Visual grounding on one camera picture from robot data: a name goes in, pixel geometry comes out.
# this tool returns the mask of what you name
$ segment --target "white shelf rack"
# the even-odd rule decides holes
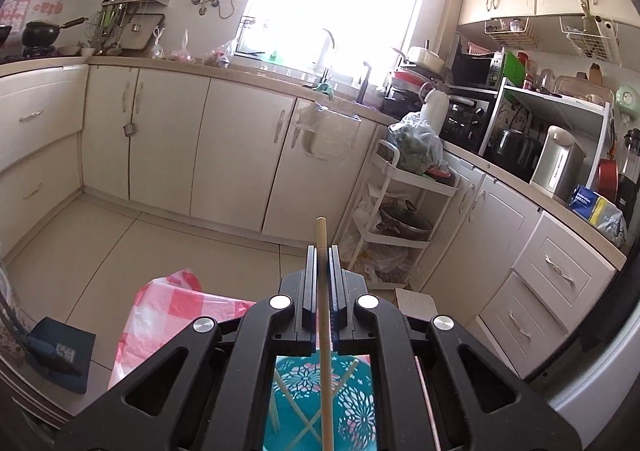
[[[393,153],[393,159],[391,160],[391,162],[383,158],[378,153],[378,149],[380,148],[380,146],[385,146]],[[429,247],[431,243],[431,239],[433,238],[433,234],[438,228],[438,225],[440,224],[440,221],[442,220],[442,217],[444,216],[444,213],[446,212],[447,207],[449,207],[449,203],[451,202],[452,196],[455,195],[456,191],[458,190],[460,175],[458,175],[457,173],[454,172],[454,176],[455,176],[454,185],[446,186],[445,184],[436,182],[434,179],[419,176],[414,173],[409,173],[408,171],[400,170],[398,168],[399,160],[400,160],[400,151],[396,146],[384,140],[378,141],[378,144],[375,147],[375,152],[373,152],[373,154],[371,155],[372,167],[378,168],[385,175],[386,178],[385,178],[384,184],[382,185],[382,188],[380,189],[380,193],[377,196],[376,204],[374,205],[373,210],[369,214],[369,218],[367,219],[366,224],[362,224],[361,222],[358,222],[353,217],[353,213],[352,213],[351,221],[353,221],[354,225],[356,225],[358,229],[358,232],[360,233],[360,240],[358,241],[356,250],[353,251],[353,256],[351,256],[351,261],[349,262],[349,265],[347,267],[347,269],[350,271],[351,269],[353,269],[353,266],[358,258],[358,255],[362,250],[364,242],[366,241],[370,243],[381,243],[383,245],[394,245],[397,247],[408,247],[411,249],[418,249],[417,256],[415,257],[412,265],[412,269],[409,272],[409,275],[411,275],[411,273],[415,271],[417,263],[418,261],[420,261],[422,255],[424,254],[425,249]],[[379,235],[377,233],[372,232],[372,230],[376,227],[374,223],[376,222],[378,211],[380,209],[380,206],[382,206],[382,202],[385,198],[386,191],[389,187],[389,184],[391,184],[391,182],[401,182],[403,184],[409,184],[409,186],[415,186],[422,189],[422,192],[420,193],[420,197],[418,198],[418,202],[416,203],[416,206],[418,209],[420,209],[420,206],[422,205],[422,202],[424,201],[424,198],[427,192],[434,192],[439,195],[444,195],[447,197],[445,205],[442,208],[440,215],[438,216],[438,220],[433,225],[433,229],[431,230],[428,240],[407,240],[405,238]],[[367,281],[367,287],[369,287],[370,290],[392,290],[394,288],[406,287],[406,284],[403,285],[401,283],[387,283],[380,279],[372,280],[368,277],[366,277],[366,281]]]

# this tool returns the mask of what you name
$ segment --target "round metal bolt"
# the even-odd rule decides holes
[[[380,304],[380,300],[371,294],[364,294],[358,298],[358,305],[363,308],[375,308]]]
[[[433,320],[433,325],[440,330],[451,330],[455,323],[449,316],[438,316]]]
[[[273,308],[282,310],[283,308],[286,308],[291,304],[291,298],[289,296],[285,296],[284,294],[278,294],[277,296],[273,296],[269,300],[269,304]]]
[[[200,332],[204,334],[205,332],[210,332],[213,330],[213,327],[216,325],[216,322],[208,317],[199,317],[193,322],[193,329],[196,332]]]

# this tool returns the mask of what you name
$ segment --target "drawer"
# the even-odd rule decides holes
[[[615,273],[608,261],[546,212],[514,269],[569,331],[580,324]]]
[[[480,317],[521,377],[539,367],[568,336],[515,272]]]
[[[55,142],[1,173],[0,257],[79,187],[77,135]]]
[[[0,171],[82,130],[87,65],[0,78]]]
[[[480,316],[476,316],[476,318],[466,326],[466,331],[481,342],[493,355],[498,357],[513,373],[518,374],[507,357],[507,354],[500,348],[498,341],[484,324]]]

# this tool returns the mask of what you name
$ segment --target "dish rack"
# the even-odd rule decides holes
[[[393,157],[391,161],[386,160],[386,158],[383,158],[378,153],[381,146],[384,146],[385,148],[389,149],[393,153]],[[349,265],[347,266],[347,270],[351,271],[353,269],[353,266],[355,265],[356,260],[358,259],[358,256],[360,254],[360,251],[362,250],[362,247],[365,241],[370,243],[380,243],[382,245],[395,245],[398,247],[408,247],[411,249],[416,249],[416,251],[412,251],[414,254],[410,254],[410,257],[412,257],[413,259],[413,263],[411,266],[411,270],[406,275],[404,283],[388,283],[386,281],[382,281],[380,278],[371,279],[370,277],[366,276],[365,280],[367,281],[367,287],[369,287],[369,290],[393,290],[395,288],[406,287],[409,277],[412,275],[413,272],[415,272],[418,261],[420,261],[422,255],[424,254],[424,251],[431,244],[433,234],[436,232],[438,225],[440,225],[440,221],[442,220],[444,213],[446,213],[447,208],[449,207],[449,203],[451,202],[451,198],[453,197],[453,195],[455,195],[456,191],[458,190],[458,184],[460,183],[460,175],[455,173],[453,170],[451,171],[455,176],[454,185],[446,186],[446,184],[441,184],[440,182],[436,182],[431,178],[419,176],[414,173],[409,173],[408,171],[400,170],[398,168],[399,160],[400,160],[400,150],[398,150],[396,146],[394,146],[388,141],[384,141],[384,140],[378,141],[378,144],[376,145],[376,148],[375,148],[375,152],[373,152],[371,156],[372,168],[377,168],[378,170],[380,170],[385,175],[385,180],[382,185],[382,188],[380,189],[380,192],[376,196],[376,203],[372,211],[370,212],[366,222],[364,223],[358,222],[353,216],[355,208],[352,211],[351,222],[353,222],[353,224],[357,227],[358,233],[360,235],[360,239],[358,240],[356,249],[353,251],[353,256],[351,256]],[[389,187],[389,184],[391,184],[391,182],[401,182],[403,184],[409,184],[410,186],[415,186],[422,189],[422,192],[420,193],[418,201],[415,204],[418,210],[420,210],[420,207],[424,202],[427,192],[434,192],[447,197],[446,202],[442,207],[442,211],[440,212],[437,221],[433,224],[433,228],[431,229],[431,233],[428,240],[406,240],[405,238],[380,235],[372,232],[372,230],[376,227],[375,220],[378,215],[380,206],[383,205],[382,203],[383,203],[383,200],[385,199],[386,191]],[[368,186],[369,184],[370,182],[365,182],[362,186],[362,191],[364,191],[365,186]]]
[[[560,16],[562,33],[573,45],[578,56],[620,65],[618,24],[600,19],[596,25],[598,34],[591,34],[582,30],[581,16]]]
[[[537,50],[540,48],[540,38],[538,38],[528,18],[523,30],[494,30],[490,32],[486,28],[488,23],[484,22],[484,33],[503,46],[522,50]]]

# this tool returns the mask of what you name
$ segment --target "black pot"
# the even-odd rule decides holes
[[[4,45],[9,33],[11,33],[11,25],[0,25],[0,46]]]
[[[60,34],[60,29],[84,24],[88,18],[78,18],[64,25],[50,24],[49,22],[29,22],[22,32],[22,44],[26,47],[46,48],[53,45]]]
[[[536,170],[542,144],[517,130],[502,130],[494,145],[494,164],[529,182]]]

